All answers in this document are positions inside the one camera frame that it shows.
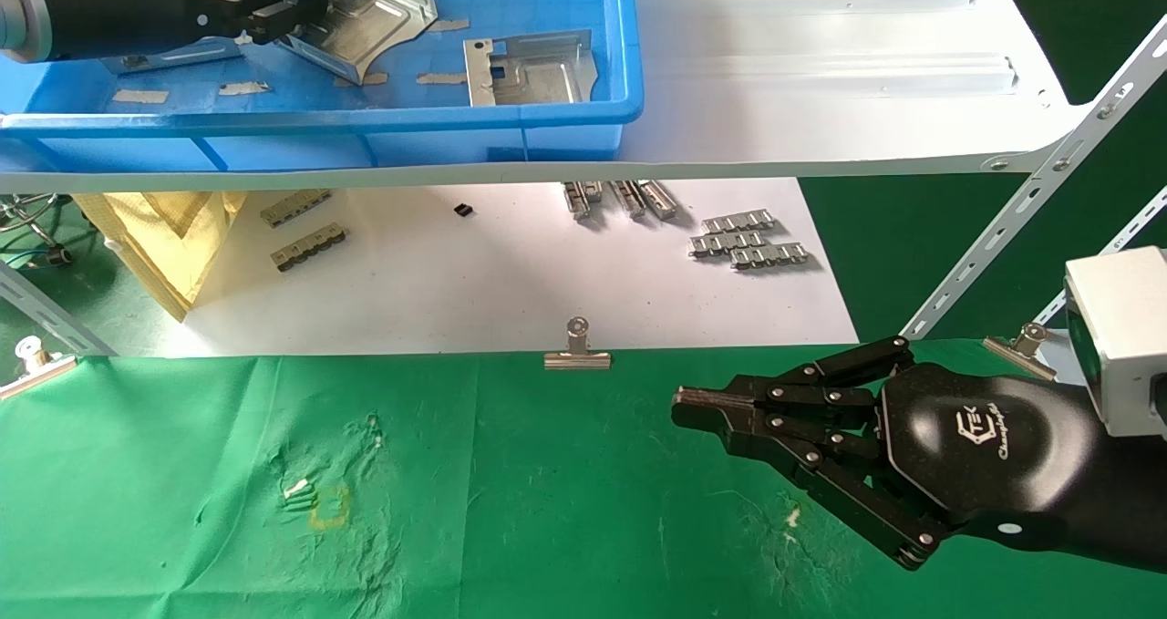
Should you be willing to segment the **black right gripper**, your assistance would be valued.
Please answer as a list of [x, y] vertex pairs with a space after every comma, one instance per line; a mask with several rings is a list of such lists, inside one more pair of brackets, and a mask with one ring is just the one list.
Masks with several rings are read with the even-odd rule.
[[[883, 489], [878, 441], [830, 429], [871, 427], [879, 399], [868, 384], [887, 378], [889, 464], [946, 528]], [[910, 341], [896, 335], [776, 377], [680, 387], [672, 420], [720, 429], [728, 454], [770, 465], [908, 571], [949, 529], [1163, 573], [1163, 439], [1110, 436], [1084, 387], [915, 366]]]

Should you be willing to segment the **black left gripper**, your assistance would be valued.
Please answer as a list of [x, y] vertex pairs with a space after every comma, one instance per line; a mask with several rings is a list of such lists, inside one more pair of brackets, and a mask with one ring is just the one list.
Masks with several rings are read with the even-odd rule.
[[[212, 4], [205, 8], [200, 4]], [[26, 58], [170, 51], [205, 36], [266, 46], [324, 18], [329, 0], [26, 0]]]

